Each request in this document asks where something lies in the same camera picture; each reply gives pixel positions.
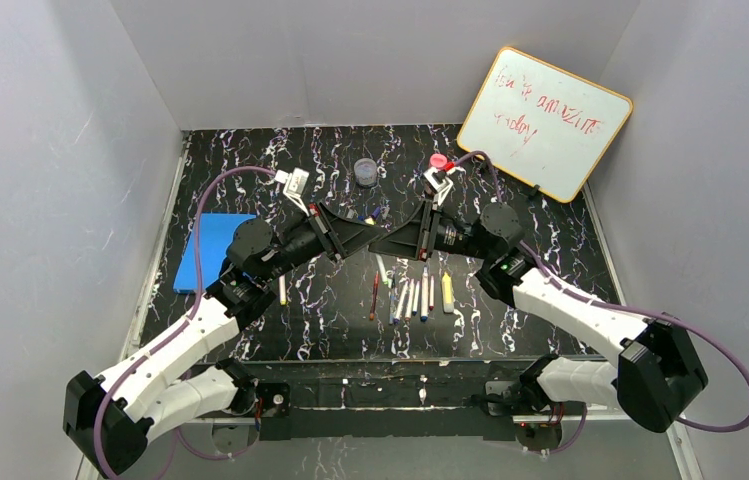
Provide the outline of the yellow capped pen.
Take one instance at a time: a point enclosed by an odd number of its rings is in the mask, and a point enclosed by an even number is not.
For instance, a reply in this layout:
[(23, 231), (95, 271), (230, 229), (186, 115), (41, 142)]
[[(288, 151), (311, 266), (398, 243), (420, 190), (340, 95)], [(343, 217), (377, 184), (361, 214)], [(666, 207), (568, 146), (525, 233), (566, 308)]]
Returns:
[(278, 280), (278, 286), (279, 286), (279, 301), (282, 306), (286, 306), (288, 304), (288, 298), (287, 298), (287, 282), (286, 277), (284, 275), (281, 275)]

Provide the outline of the green capped marker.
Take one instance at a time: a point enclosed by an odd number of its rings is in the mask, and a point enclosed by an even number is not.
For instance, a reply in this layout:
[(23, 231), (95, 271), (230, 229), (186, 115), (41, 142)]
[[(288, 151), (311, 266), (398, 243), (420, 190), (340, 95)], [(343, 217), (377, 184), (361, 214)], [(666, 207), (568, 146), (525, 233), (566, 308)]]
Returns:
[(376, 259), (376, 262), (377, 262), (377, 266), (378, 266), (378, 270), (379, 270), (381, 282), (383, 283), (383, 285), (386, 288), (390, 288), (391, 287), (391, 280), (390, 280), (390, 277), (389, 277), (389, 273), (388, 273), (388, 271), (386, 269), (383, 257), (380, 254), (376, 254), (375, 255), (375, 259)]

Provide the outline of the red capped white marker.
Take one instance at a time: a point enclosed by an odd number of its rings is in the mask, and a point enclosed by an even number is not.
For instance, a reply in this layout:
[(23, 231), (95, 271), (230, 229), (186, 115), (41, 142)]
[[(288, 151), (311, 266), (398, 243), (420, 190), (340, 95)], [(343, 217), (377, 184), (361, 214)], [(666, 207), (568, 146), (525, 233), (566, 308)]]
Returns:
[(429, 312), (434, 310), (435, 306), (435, 278), (430, 276), (427, 280), (427, 308)]

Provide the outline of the checkered black white pen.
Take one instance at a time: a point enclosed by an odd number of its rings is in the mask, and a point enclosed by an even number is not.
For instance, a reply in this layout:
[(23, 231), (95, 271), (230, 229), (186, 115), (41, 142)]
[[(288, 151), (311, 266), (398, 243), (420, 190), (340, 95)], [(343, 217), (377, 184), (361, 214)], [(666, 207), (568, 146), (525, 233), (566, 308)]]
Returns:
[(393, 286), (389, 288), (388, 296), (388, 308), (387, 308), (387, 323), (392, 325), (394, 323), (394, 308), (396, 302), (396, 290)]

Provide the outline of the orange yellow highlighter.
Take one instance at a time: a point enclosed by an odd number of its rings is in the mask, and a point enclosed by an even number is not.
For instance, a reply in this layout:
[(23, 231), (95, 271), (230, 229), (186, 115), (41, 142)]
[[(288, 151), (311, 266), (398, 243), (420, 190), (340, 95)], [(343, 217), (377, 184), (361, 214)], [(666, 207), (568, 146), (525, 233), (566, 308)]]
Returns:
[(441, 275), (442, 310), (446, 314), (455, 312), (452, 277), (448, 272)]

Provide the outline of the blue red marker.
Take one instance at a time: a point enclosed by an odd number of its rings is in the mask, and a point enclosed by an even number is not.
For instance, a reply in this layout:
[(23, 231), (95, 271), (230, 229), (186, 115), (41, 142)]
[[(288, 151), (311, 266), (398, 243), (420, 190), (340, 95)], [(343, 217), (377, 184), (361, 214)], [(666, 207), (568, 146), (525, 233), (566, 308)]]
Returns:
[(419, 313), (419, 305), (420, 305), (420, 291), (421, 291), (421, 281), (416, 280), (413, 285), (413, 297), (412, 297), (412, 303), (411, 303), (411, 315), (415, 316)]

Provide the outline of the blue capped white marker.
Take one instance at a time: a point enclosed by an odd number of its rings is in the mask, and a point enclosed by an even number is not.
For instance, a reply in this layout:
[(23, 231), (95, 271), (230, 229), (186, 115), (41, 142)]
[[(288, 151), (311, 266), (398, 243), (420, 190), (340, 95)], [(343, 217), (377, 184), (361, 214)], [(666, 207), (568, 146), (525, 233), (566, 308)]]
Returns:
[(419, 316), (422, 322), (426, 322), (429, 317), (429, 269), (425, 265), (422, 271), (422, 278), (420, 282), (420, 303), (419, 303)]

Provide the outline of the purple white marker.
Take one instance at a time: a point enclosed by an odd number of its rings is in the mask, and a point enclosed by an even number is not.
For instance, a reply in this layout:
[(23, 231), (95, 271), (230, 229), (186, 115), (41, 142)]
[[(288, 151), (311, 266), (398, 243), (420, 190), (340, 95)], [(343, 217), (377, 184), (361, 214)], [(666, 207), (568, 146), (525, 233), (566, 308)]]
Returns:
[(392, 312), (392, 323), (398, 324), (402, 318), (403, 311), (404, 311), (404, 303), (406, 302), (406, 297), (409, 290), (409, 284), (410, 282), (406, 279), (403, 279), (400, 282), (400, 288), (398, 291), (398, 294), (396, 295), (396, 303)]

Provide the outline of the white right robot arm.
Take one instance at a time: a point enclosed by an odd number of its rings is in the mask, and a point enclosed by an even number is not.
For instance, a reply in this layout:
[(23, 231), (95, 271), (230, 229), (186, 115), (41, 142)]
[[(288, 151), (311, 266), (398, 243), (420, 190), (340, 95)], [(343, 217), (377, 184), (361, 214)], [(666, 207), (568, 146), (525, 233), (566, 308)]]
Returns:
[(468, 224), (425, 202), (369, 249), (419, 261), (434, 251), (479, 259), (475, 277), (489, 297), (551, 323), (601, 355), (599, 361), (556, 354), (535, 361), (519, 379), (519, 395), (532, 407), (604, 405), (622, 410), (648, 431), (666, 431), (709, 383), (689, 334), (544, 273), (523, 237), (518, 215), (508, 205), (489, 204)]

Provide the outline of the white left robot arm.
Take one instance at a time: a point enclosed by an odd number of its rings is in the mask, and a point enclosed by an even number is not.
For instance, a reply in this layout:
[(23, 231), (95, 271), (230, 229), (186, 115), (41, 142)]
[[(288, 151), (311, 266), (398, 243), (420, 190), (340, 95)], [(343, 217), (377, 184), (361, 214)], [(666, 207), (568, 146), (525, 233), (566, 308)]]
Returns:
[(234, 231), (217, 279), (197, 290), (191, 309), (118, 364), (81, 371), (66, 386), (63, 430), (98, 473), (114, 479), (162, 434), (205, 413), (229, 410), (254, 389), (224, 361), (189, 379), (183, 374), (238, 336), (275, 302), (275, 280), (322, 255), (343, 260), (380, 240), (385, 229), (342, 218), (325, 204), (278, 235), (260, 218)]

